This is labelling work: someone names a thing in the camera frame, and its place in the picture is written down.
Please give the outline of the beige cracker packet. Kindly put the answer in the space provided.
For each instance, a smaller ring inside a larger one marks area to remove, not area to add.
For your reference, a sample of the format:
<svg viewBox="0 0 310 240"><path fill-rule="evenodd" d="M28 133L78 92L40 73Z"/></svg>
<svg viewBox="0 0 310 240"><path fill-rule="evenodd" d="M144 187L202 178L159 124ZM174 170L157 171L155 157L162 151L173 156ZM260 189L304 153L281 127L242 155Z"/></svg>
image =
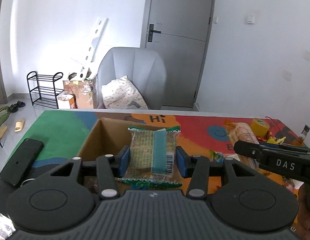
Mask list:
<svg viewBox="0 0 310 240"><path fill-rule="evenodd" d="M251 127L245 122L231 122L228 120L224 123L224 127L227 131L229 140L233 145L234 151L239 156L239 160L245 165L249 166L250 168L257 170L258 163L256 162L256 160L244 156L241 151L235 150L235 144L238 141L241 143L246 142L249 144L257 144L257 145L259 144L258 139L254 135Z"/></svg>

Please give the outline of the green clear biscuit packet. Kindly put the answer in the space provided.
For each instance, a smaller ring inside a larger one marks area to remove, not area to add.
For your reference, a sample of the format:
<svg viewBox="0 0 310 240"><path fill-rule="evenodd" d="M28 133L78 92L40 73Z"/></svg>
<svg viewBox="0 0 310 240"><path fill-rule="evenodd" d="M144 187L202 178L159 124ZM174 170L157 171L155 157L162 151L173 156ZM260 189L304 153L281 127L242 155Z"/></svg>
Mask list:
<svg viewBox="0 0 310 240"><path fill-rule="evenodd" d="M131 133L130 161L119 181L132 187L176 189L182 186L177 168L176 146L180 127L151 131L128 127Z"/></svg>

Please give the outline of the yellow toy clutter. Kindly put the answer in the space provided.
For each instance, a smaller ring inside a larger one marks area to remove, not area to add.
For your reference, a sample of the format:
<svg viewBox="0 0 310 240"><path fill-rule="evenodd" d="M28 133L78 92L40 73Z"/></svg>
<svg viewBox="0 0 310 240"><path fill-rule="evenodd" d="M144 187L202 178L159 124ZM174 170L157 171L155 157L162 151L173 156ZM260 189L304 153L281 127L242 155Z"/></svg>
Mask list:
<svg viewBox="0 0 310 240"><path fill-rule="evenodd" d="M286 139L286 137L282 138L273 137L271 131L267 131L264 137L257 136L256 138L258 142L265 142L268 144L276 144L276 145L283 144Z"/></svg>

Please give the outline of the glass bottle black cap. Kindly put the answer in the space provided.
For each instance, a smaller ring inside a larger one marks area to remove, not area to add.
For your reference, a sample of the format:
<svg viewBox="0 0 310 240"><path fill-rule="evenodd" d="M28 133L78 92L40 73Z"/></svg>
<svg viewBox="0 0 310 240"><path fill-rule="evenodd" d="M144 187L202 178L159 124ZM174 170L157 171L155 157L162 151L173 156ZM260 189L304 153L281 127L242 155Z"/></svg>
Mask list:
<svg viewBox="0 0 310 240"><path fill-rule="evenodd" d="M308 125L305 125L300 136L297 139L295 139L291 144L294 146L302 147L304 145L305 138L309 131L310 127Z"/></svg>

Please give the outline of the yellow tape roll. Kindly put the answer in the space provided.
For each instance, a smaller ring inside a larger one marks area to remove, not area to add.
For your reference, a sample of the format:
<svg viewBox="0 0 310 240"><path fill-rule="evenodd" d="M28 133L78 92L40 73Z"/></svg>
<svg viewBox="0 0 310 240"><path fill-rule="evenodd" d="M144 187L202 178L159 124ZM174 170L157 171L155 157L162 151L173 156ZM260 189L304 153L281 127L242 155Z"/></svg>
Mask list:
<svg viewBox="0 0 310 240"><path fill-rule="evenodd" d="M270 129L270 125L262 119L254 118L250 128L256 137L264 138Z"/></svg>

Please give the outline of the black smartphone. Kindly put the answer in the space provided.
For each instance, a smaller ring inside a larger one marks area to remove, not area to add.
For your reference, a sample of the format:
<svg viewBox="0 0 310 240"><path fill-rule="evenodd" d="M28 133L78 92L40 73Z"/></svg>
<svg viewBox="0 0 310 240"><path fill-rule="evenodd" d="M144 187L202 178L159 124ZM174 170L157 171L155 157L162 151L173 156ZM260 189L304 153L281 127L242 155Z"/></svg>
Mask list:
<svg viewBox="0 0 310 240"><path fill-rule="evenodd" d="M12 154L0 173L0 178L12 186L18 186L44 147L39 140L26 138Z"/></svg>

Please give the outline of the open cardboard box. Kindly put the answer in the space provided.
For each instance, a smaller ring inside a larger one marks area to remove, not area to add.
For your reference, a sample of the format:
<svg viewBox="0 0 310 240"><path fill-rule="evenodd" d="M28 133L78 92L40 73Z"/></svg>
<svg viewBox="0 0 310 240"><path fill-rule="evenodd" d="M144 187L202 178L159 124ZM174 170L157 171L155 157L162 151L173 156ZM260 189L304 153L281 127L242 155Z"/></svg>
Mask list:
<svg viewBox="0 0 310 240"><path fill-rule="evenodd" d="M81 157L83 161L94 161L98 157L107 154L112 154L116 157L122 150L124 150L123 157L120 161L120 170L116 175L116 178L119 181L119 179L125 175L130 161L129 149L131 143L131 133L128 131L128 127L130 126L151 131L156 131L163 128L132 121L100 118L95 123L89 136L86 138L86 141L80 149L78 154L79 157Z"/></svg>

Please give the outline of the beige slipper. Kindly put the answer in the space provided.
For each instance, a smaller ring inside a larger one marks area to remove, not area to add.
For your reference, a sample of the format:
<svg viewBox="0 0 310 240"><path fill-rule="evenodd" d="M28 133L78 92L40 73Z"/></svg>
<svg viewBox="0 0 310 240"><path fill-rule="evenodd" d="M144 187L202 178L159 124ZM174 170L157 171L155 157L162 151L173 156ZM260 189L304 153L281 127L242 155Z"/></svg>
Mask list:
<svg viewBox="0 0 310 240"><path fill-rule="evenodd" d="M24 119L18 120L15 124L15 132L22 131L22 129L24 128L24 123L25 123Z"/></svg>
<svg viewBox="0 0 310 240"><path fill-rule="evenodd" d="M6 133L8 127L7 126L1 126L0 127L0 139L3 137L3 135Z"/></svg>

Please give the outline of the green floor mat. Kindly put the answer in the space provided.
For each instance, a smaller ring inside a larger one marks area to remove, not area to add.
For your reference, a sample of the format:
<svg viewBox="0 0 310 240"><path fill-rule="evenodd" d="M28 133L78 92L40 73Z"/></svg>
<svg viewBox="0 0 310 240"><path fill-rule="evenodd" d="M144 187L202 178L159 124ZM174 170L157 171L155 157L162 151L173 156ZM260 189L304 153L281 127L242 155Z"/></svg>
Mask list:
<svg viewBox="0 0 310 240"><path fill-rule="evenodd" d="M10 112L8 111L8 108L8 106L0 108L0 127L9 118Z"/></svg>

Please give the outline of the black shoe rack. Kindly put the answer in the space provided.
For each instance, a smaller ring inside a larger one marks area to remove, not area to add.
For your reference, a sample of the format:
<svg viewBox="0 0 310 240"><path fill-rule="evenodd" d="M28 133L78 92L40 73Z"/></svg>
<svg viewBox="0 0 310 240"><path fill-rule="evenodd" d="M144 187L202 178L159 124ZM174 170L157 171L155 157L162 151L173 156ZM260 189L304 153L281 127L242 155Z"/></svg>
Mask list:
<svg viewBox="0 0 310 240"><path fill-rule="evenodd" d="M26 79L31 104L58 109L57 97L63 92L63 89L57 88L56 83L62 78L62 72L57 72L54 75L39 74L37 71L29 72Z"/></svg>

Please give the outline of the brown cardboard box on floor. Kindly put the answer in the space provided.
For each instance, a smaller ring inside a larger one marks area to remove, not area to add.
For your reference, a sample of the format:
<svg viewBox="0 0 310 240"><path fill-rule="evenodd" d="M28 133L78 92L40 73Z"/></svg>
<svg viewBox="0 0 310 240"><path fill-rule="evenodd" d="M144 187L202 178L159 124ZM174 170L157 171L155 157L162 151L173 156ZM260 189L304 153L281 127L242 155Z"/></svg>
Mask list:
<svg viewBox="0 0 310 240"><path fill-rule="evenodd" d="M75 96L78 109L97 108L96 79L84 81L63 81L64 91Z"/></svg>

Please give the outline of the white dotted pillow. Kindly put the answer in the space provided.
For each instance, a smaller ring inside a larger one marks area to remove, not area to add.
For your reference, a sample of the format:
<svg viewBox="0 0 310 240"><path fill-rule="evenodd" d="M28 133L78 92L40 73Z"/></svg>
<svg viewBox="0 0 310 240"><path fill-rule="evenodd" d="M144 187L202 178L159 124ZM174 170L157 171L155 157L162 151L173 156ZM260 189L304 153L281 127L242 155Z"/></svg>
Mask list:
<svg viewBox="0 0 310 240"><path fill-rule="evenodd" d="M101 92L107 109L148 109L141 93L127 76L102 85Z"/></svg>

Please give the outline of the white perforated board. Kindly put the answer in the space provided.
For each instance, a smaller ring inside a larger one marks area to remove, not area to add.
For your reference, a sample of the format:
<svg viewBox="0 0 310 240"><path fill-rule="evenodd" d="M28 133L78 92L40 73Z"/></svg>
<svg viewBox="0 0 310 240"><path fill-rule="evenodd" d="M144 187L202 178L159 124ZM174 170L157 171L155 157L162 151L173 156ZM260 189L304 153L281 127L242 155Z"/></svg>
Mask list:
<svg viewBox="0 0 310 240"><path fill-rule="evenodd" d="M84 53L84 57L80 63L80 68L77 73L77 79L80 81L87 79L87 77L91 74L91 70L93 68L92 63L95 60L96 51L98 49L99 42L101 40L107 22L108 18L104 17L99 20L98 24L95 25L93 29L87 50Z"/></svg>

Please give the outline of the grey door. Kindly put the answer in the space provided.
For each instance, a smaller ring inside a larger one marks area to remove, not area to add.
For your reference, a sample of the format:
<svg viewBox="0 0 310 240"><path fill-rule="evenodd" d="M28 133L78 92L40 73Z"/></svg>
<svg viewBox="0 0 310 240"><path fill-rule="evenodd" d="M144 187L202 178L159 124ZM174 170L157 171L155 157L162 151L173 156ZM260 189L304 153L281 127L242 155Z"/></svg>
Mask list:
<svg viewBox="0 0 310 240"><path fill-rule="evenodd" d="M157 51L166 72L164 106L193 107L207 53L214 0L146 0L141 47ZM147 42L148 28L153 34Z"/></svg>

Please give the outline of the white light switch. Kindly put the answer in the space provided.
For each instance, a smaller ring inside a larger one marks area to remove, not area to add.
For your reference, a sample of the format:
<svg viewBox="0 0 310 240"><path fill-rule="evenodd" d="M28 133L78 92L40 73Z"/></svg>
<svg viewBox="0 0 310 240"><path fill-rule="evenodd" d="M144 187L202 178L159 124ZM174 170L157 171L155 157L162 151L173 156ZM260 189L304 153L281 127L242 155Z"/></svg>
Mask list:
<svg viewBox="0 0 310 240"><path fill-rule="evenodd" d="M255 24L255 16L250 14L246 18L246 23L247 24Z"/></svg>

